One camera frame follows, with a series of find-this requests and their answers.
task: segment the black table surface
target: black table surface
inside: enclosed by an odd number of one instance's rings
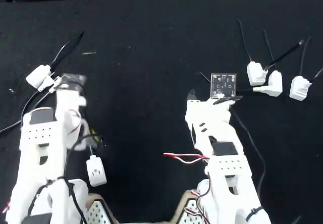
[[[203,164],[185,165],[163,152],[194,152],[184,120],[186,96],[194,88],[207,99],[203,72],[237,73],[238,89],[249,88],[238,23],[243,25],[254,60],[265,66],[312,36],[303,76],[323,66],[323,0],[79,0],[33,4],[0,4],[1,127],[19,119],[33,88],[25,81],[39,64],[50,62],[70,38],[85,31],[78,48],[57,73],[84,74],[89,121],[104,136],[99,155],[107,184],[90,188],[101,194],[120,222],[169,220],[187,189],[196,188]],[[234,105],[266,161],[261,202],[273,223],[318,223],[323,120],[323,77],[299,102],[288,97],[298,74],[301,50],[278,65],[284,92],[277,98],[248,94]],[[55,96],[44,104],[55,106]],[[239,126],[257,184],[259,157]],[[9,200],[17,180],[20,131],[0,137],[0,206]],[[69,178],[87,180],[89,152],[72,155]]]

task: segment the white connector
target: white connector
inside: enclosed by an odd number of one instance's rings
[[[49,75],[51,75],[50,66],[40,65],[26,77],[26,80],[32,87],[38,89]]]
[[[251,86],[263,85],[268,71],[263,70],[260,63],[251,61],[247,66],[249,83]]]
[[[277,97],[283,92],[283,79],[282,73],[274,70],[268,79],[267,86],[254,87],[254,92],[261,92],[267,95]]]
[[[86,168],[91,186],[96,187],[106,184],[105,171],[100,157],[92,155],[90,159],[86,161]]]
[[[312,85],[307,79],[302,76],[296,76],[291,85],[291,90],[289,92],[289,97],[299,101],[304,100],[307,97],[308,89]]]

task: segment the black cable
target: black cable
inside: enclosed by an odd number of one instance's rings
[[[202,75],[207,82],[211,83],[211,81],[207,78],[207,76],[205,76],[202,72],[198,72],[198,73]]]
[[[201,195],[196,199],[196,207],[197,207],[198,211],[201,213],[202,217],[203,217],[203,218],[204,218],[208,223],[210,223],[210,222],[209,222],[209,220],[208,220],[208,219],[206,218],[206,216],[204,215],[203,211],[201,210],[201,208],[200,208],[199,204],[198,204],[198,201],[199,201],[203,196],[207,195],[207,194],[210,192],[210,190],[211,190],[211,178],[210,178],[210,174],[209,174],[209,173],[207,173],[207,176],[208,176],[208,189],[207,189],[207,191],[206,191],[204,194],[201,194]]]
[[[220,103],[223,103],[223,102],[226,102],[226,101],[229,101],[229,100],[237,101],[237,100],[242,99],[242,97],[243,96],[240,95],[240,96],[233,96],[233,97],[221,98],[221,99],[218,99],[217,101],[215,101],[213,103],[213,105],[220,104]]]
[[[267,48],[268,48],[268,52],[271,56],[271,60],[274,61],[274,55],[273,55],[273,52],[272,52],[272,49],[271,49],[271,46],[269,44],[269,40],[268,40],[268,37],[267,37],[267,32],[266,30],[263,30],[263,36],[264,36],[264,40],[266,42],[266,45],[267,45]]]
[[[65,59],[78,46],[81,39],[83,38],[83,35],[84,32],[81,32],[81,34],[74,37],[72,40],[68,41],[64,44],[64,46],[62,46],[54,60],[49,64],[52,71],[63,59]]]
[[[59,179],[63,179],[63,180],[65,181],[65,183],[66,183],[67,187],[69,188],[69,191],[71,192],[71,195],[72,195],[72,199],[73,199],[74,205],[75,205],[75,207],[76,207],[77,211],[79,212],[79,214],[80,214],[80,216],[81,216],[81,219],[82,219],[82,221],[83,221],[83,224],[87,224],[87,221],[86,221],[86,218],[85,218],[85,216],[84,216],[84,214],[83,214],[83,211],[82,211],[82,209],[80,208],[79,203],[77,203],[77,200],[76,200],[76,196],[75,196],[75,192],[74,192],[73,186],[71,185],[71,183],[70,183],[70,182],[68,182],[68,180],[67,180],[65,177],[59,177],[59,178],[58,178],[58,180],[59,180]]]
[[[295,44],[290,49],[288,49],[283,55],[281,55],[276,60],[272,61],[268,66],[265,67],[264,70],[267,71],[268,69],[270,69],[273,65],[275,65],[276,63],[278,63],[279,61],[281,61],[282,59],[284,59],[286,56],[288,56],[289,54],[291,54],[293,51],[295,51],[297,48],[299,48],[303,43],[304,43],[304,41],[303,40],[300,40],[297,44]]]
[[[323,68],[320,69],[320,71],[318,71],[318,73],[309,81],[310,83],[313,83],[315,79],[317,79],[321,73],[323,72]]]
[[[244,48],[246,49],[246,52],[248,54],[248,57],[249,57],[250,61],[252,61],[251,55],[250,55],[249,50],[247,48],[246,40],[244,38],[244,32],[243,32],[243,28],[242,28],[242,23],[241,23],[241,21],[239,19],[237,19],[237,21],[239,23],[239,27],[240,27],[240,32],[241,32],[241,37],[242,37],[242,42],[243,42]]]
[[[101,136],[98,134],[87,134],[87,135],[79,137],[79,139],[77,139],[77,141],[73,144],[73,146],[71,147],[70,151],[68,152],[68,154],[66,156],[65,167],[64,167],[64,176],[66,176],[66,169],[67,169],[68,161],[70,159],[71,152],[74,151],[74,149],[77,147],[77,145],[79,145],[82,142],[83,139],[88,138],[88,137],[99,137],[102,140]]]
[[[28,101],[26,102],[26,104],[25,104],[25,106],[23,107],[23,109],[22,109],[22,111],[21,111],[21,117],[20,117],[20,128],[22,127],[22,118],[24,117],[24,114],[25,114],[25,112],[26,112],[26,109],[27,109],[27,107],[28,107],[28,105],[30,104],[30,102],[37,96],[37,95],[39,95],[40,94],[40,92],[38,91],[38,90],[36,90],[36,92],[35,93],[33,93],[30,97],[29,97],[29,99],[28,99]]]
[[[259,152],[256,144],[254,143],[251,135],[250,135],[250,132],[249,130],[247,129],[247,127],[243,124],[243,122],[241,121],[240,117],[238,116],[238,114],[231,108],[231,112],[233,113],[233,116],[237,119],[238,123],[240,124],[240,126],[246,131],[246,133],[248,134],[248,137],[250,139],[250,142],[251,142],[251,145],[253,146],[254,150],[257,152],[261,162],[262,162],[262,165],[263,165],[263,170],[262,170],[262,174],[261,174],[261,177],[259,179],[259,182],[258,182],[258,185],[257,185],[257,194],[258,194],[258,198],[259,200],[261,201],[261,186],[262,186],[262,183],[263,183],[263,179],[264,179],[264,176],[266,174],[266,162],[264,161],[264,158],[262,157],[261,153]]]
[[[40,99],[34,106],[33,106],[33,108],[32,108],[32,110],[33,109],[36,109],[41,103],[42,103],[42,101],[47,97],[49,95],[49,93],[47,93],[42,99]],[[5,132],[5,131],[8,131],[8,130],[10,130],[10,129],[12,129],[13,127],[15,127],[15,126],[17,126],[17,125],[19,125],[20,123],[21,123],[22,121],[21,120],[19,120],[19,121],[17,121],[17,122],[15,122],[15,123],[13,123],[13,124],[11,124],[10,126],[8,126],[8,127],[5,127],[5,128],[3,128],[3,129],[1,129],[0,130],[0,134],[1,133],[3,133],[3,132]]]
[[[62,176],[62,177],[58,177],[55,181],[58,181],[58,180],[64,180],[66,185],[67,185],[67,188],[69,189],[71,195],[72,195],[72,199],[73,199],[73,202],[74,202],[74,205],[77,209],[77,211],[79,212],[80,216],[81,216],[81,219],[83,221],[83,224],[87,224],[87,221],[86,221],[86,218],[83,214],[83,211],[82,209],[80,208],[79,204],[77,203],[77,200],[76,200],[76,196],[75,196],[75,192],[74,192],[74,189],[73,189],[73,185],[71,185],[70,182],[68,182],[68,180]],[[38,188],[33,200],[31,201],[30,203],[30,206],[28,208],[28,216],[31,215],[31,211],[32,209],[34,208],[34,205],[35,205],[35,201],[37,199],[37,195],[39,195],[41,193],[41,191],[45,188],[45,187],[48,187],[49,185],[53,184],[55,181],[48,181],[48,183],[46,185],[42,185]]]
[[[302,73],[303,73],[303,65],[304,65],[305,52],[306,52],[307,46],[311,42],[311,40],[312,40],[312,37],[309,36],[307,38],[307,41],[305,42],[305,45],[304,45],[304,48],[303,48],[303,52],[302,52],[301,62],[299,64],[299,74],[298,75],[302,75]]]

